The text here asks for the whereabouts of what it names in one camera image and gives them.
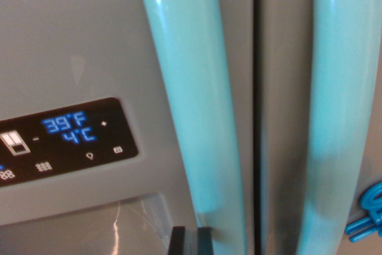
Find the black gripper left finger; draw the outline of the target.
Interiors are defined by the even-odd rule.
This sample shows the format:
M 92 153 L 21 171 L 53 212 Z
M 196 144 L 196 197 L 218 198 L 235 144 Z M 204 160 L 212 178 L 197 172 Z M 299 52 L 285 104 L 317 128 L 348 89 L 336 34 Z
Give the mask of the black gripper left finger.
M 183 255 L 185 234 L 186 228 L 184 226 L 174 226 L 172 228 L 167 255 Z

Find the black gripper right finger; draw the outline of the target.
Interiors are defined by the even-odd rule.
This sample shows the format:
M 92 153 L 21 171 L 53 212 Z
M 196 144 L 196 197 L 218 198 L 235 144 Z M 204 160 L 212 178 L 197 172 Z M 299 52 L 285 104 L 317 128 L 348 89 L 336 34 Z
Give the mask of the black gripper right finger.
M 197 230 L 197 255 L 214 255 L 212 244 L 212 229 L 200 227 Z

